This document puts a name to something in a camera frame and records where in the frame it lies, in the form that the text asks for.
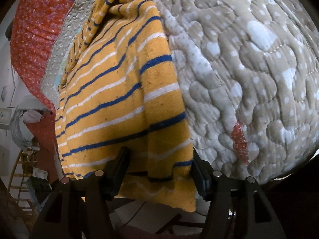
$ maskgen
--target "red patch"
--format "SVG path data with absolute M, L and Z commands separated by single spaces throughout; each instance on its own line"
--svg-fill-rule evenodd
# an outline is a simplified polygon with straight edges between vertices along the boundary
M 234 150 L 237 153 L 239 159 L 241 159 L 245 164 L 248 164 L 248 149 L 247 149 L 247 142 L 244 136 L 244 132 L 242 131 L 242 125 L 237 121 L 235 124 L 232 135 L 234 141 Z

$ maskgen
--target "metal screw head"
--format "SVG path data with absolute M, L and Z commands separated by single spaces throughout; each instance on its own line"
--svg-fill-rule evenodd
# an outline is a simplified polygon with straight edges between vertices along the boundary
M 221 177 L 222 173 L 220 171 L 213 171 L 215 177 Z
M 61 179 L 61 182 L 62 182 L 63 184 L 67 184 L 69 181 L 70 181 L 70 178 L 69 178 L 69 177 L 63 177 L 63 178 Z
M 247 181 L 249 182 L 249 183 L 255 183 L 255 178 L 254 177 L 251 177 L 251 176 L 249 176 L 248 178 L 247 178 Z
M 95 176 L 100 177 L 104 174 L 104 172 L 102 170 L 98 170 L 95 172 Z

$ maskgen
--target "red floral fabric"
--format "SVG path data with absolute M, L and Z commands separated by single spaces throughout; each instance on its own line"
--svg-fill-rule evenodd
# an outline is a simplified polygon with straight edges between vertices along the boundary
M 66 14 L 74 0 L 20 0 L 13 22 L 11 39 L 11 63 L 28 90 L 53 111 L 39 123 L 27 124 L 29 130 L 38 138 L 41 148 L 45 148 L 50 168 L 55 170 L 55 109 L 40 89 L 45 66 L 51 54 Z

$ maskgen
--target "quilted blanket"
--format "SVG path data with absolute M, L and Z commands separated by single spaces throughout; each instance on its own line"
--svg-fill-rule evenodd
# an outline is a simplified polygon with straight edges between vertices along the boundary
M 50 80 L 93 1 L 76 0 L 48 61 L 56 106 Z M 201 158 L 259 183 L 305 163 L 319 143 L 319 33 L 298 0 L 153 1 Z

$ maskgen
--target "yellow striped blanket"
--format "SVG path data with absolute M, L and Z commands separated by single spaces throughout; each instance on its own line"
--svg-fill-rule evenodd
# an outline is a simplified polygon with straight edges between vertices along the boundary
M 96 0 L 59 86 L 55 129 L 69 177 L 132 151 L 121 197 L 195 210 L 192 143 L 159 13 L 151 0 Z

